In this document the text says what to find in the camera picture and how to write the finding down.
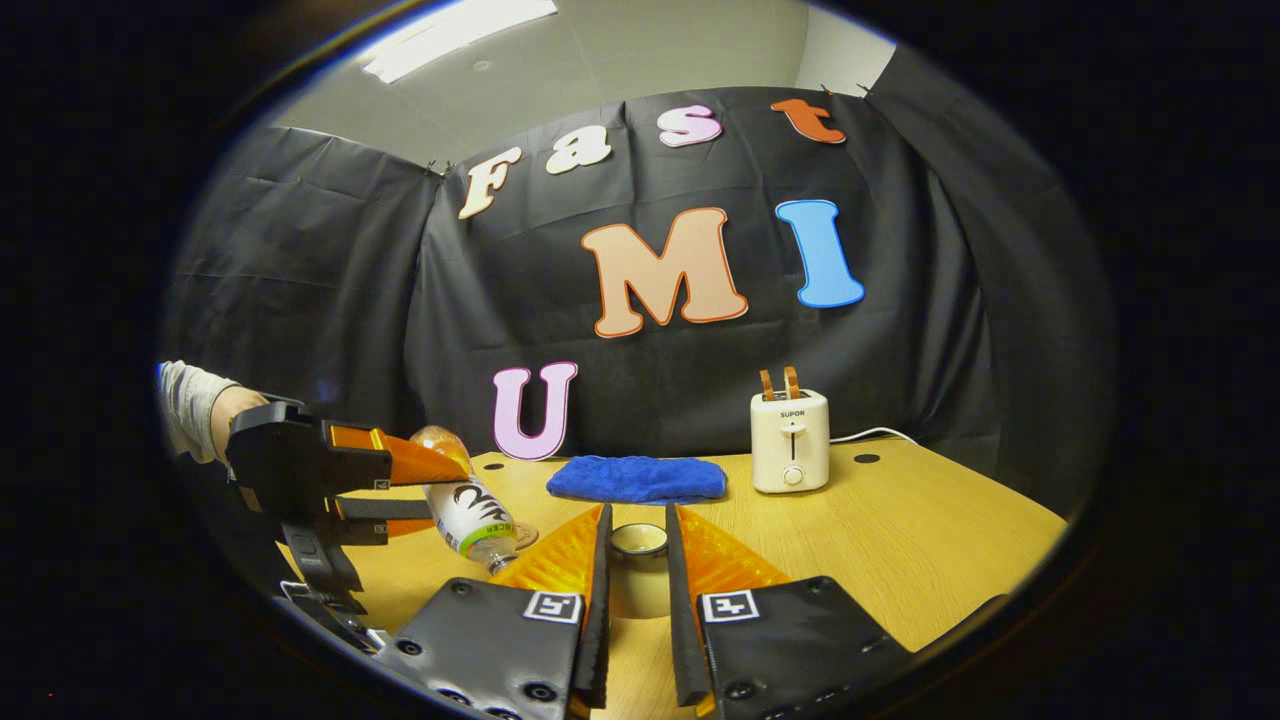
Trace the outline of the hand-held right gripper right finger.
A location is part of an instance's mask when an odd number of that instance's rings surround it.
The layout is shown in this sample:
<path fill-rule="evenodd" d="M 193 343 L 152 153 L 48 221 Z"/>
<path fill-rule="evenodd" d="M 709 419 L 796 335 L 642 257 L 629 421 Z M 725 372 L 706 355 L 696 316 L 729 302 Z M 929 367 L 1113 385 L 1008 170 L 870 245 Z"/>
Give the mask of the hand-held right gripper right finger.
<path fill-rule="evenodd" d="M 676 696 L 699 719 L 818 719 L 908 666 L 832 577 L 795 580 L 678 505 L 666 530 Z"/>

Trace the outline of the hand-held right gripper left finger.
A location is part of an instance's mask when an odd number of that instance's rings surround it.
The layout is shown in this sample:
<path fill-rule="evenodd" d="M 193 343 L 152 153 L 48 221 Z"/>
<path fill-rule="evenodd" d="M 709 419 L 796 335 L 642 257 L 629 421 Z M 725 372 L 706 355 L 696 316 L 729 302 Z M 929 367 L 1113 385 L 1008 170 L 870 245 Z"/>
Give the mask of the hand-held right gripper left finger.
<path fill-rule="evenodd" d="M 608 536 L 598 505 L 486 582 L 448 580 L 385 643 L 385 666 L 474 716 L 576 719 L 605 705 Z"/>

